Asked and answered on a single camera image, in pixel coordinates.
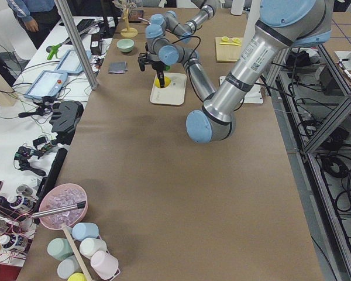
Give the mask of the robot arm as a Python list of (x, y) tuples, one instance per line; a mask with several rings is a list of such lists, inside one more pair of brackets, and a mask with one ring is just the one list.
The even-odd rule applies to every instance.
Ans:
[(152, 15), (149, 19), (150, 24), (146, 27), (146, 38), (152, 39), (164, 36), (165, 31), (168, 31), (184, 43), (188, 43), (190, 36), (200, 29), (204, 22), (212, 19), (218, 8), (218, 1), (204, 0), (191, 2), (199, 9), (199, 12), (184, 23), (178, 20), (175, 11)]
[(215, 88), (197, 52), (166, 38), (166, 32), (170, 32), (188, 41), (216, 14), (216, 1), (194, 4), (200, 11), (186, 23), (180, 23), (175, 12), (167, 11), (151, 16), (145, 32), (148, 59), (165, 66), (182, 64), (203, 102), (202, 108), (190, 112), (186, 120), (187, 133), (197, 143), (224, 140), (234, 132), (234, 110), (280, 50), (315, 46), (331, 36), (333, 1), (261, 1), (251, 41), (220, 87)]

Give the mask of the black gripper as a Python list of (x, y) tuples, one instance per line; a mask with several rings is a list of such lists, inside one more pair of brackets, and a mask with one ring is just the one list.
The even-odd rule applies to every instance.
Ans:
[(164, 64), (162, 61), (155, 61), (152, 60), (152, 69), (157, 73), (157, 87), (164, 88), (166, 86), (165, 78), (164, 78), (164, 71), (167, 70), (167, 65)]

